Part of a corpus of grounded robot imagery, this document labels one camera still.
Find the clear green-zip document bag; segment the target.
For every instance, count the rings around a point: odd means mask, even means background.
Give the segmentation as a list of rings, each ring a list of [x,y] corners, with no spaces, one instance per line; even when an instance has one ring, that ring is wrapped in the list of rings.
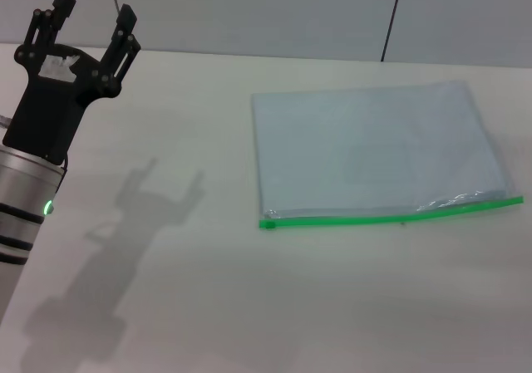
[[[252,98],[259,226],[405,223],[513,207],[463,81]]]

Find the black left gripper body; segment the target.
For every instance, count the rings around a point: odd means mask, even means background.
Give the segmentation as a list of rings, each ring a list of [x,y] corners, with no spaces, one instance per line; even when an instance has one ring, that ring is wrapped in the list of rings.
[[[42,76],[40,71],[48,56],[69,59],[66,68],[75,76],[74,81]],[[120,94],[124,47],[112,42],[98,61],[64,45],[21,45],[14,58],[25,68],[28,82],[2,143],[60,165],[86,108],[93,101]]]

